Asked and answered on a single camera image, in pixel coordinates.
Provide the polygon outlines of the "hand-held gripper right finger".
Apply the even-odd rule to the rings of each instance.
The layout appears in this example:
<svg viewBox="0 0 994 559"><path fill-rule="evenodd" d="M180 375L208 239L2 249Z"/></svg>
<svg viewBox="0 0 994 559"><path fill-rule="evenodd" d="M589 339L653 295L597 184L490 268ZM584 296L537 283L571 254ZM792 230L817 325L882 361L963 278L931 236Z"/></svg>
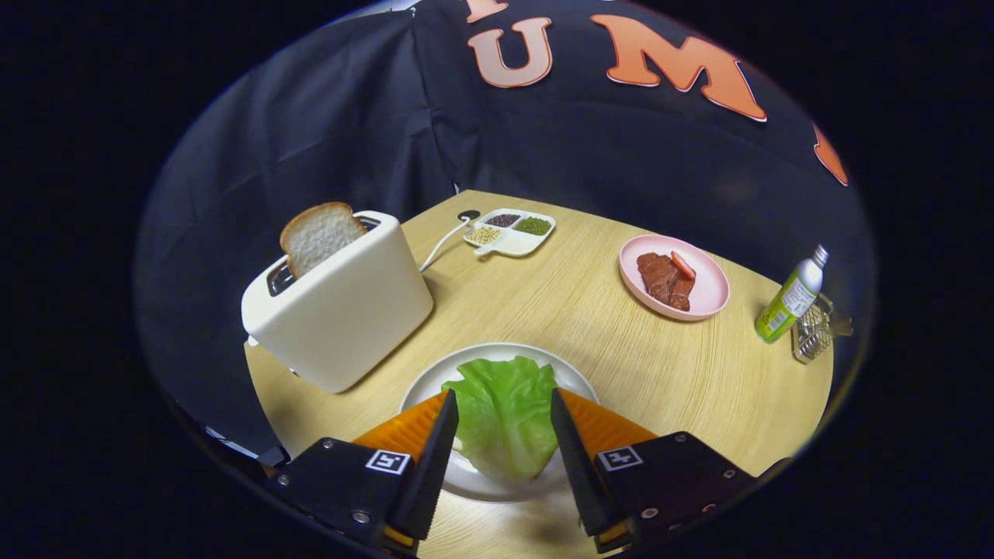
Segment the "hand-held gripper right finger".
<svg viewBox="0 0 994 559"><path fill-rule="evenodd" d="M689 432L658 436L564 388L551 392L551 425L600 554L660 550L759 484Z"/></svg>

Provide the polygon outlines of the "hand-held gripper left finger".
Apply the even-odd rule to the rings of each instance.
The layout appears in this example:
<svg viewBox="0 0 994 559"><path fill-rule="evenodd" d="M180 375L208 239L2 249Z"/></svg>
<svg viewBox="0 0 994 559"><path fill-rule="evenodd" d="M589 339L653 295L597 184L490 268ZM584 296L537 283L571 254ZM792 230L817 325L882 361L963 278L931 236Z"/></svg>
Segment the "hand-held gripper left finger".
<svg viewBox="0 0 994 559"><path fill-rule="evenodd" d="M446 390L352 442L330 436L274 475L281 505L363 556L413 556L426 540L459 421Z"/></svg>

